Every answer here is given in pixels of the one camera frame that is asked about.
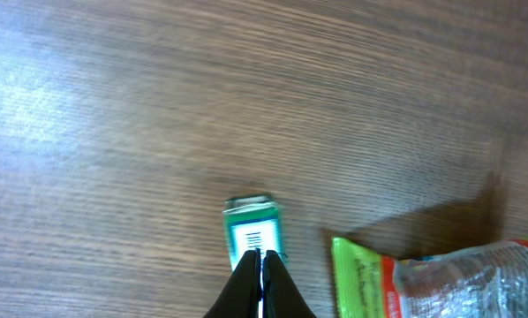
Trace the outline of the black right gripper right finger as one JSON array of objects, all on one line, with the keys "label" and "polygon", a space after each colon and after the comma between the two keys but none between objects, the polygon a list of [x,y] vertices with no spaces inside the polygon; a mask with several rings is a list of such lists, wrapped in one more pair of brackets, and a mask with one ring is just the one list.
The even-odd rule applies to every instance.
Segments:
[{"label": "black right gripper right finger", "polygon": [[262,266],[264,318],[315,318],[286,269],[281,255],[267,250]]}]

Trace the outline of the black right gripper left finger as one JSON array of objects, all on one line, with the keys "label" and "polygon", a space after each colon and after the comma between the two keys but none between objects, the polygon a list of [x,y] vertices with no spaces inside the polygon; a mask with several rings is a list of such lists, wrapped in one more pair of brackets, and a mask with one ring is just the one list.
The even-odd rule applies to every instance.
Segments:
[{"label": "black right gripper left finger", "polygon": [[244,252],[204,318],[258,318],[261,299],[260,249]]}]

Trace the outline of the green chewing gum pack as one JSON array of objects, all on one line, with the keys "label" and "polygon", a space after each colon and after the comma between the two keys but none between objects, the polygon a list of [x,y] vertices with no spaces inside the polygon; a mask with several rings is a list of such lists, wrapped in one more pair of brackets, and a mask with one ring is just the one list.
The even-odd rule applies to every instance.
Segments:
[{"label": "green chewing gum pack", "polygon": [[223,210],[223,228],[230,265],[234,270],[247,250],[258,248],[261,259],[273,250],[287,261],[283,243],[281,205],[271,193],[256,193],[229,198]]}]

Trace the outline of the green snack bag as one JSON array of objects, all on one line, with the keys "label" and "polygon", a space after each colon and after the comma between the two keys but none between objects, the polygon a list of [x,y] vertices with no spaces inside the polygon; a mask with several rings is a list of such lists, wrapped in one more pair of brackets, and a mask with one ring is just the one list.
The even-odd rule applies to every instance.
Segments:
[{"label": "green snack bag", "polygon": [[528,238],[396,260],[333,238],[344,318],[528,317]]}]

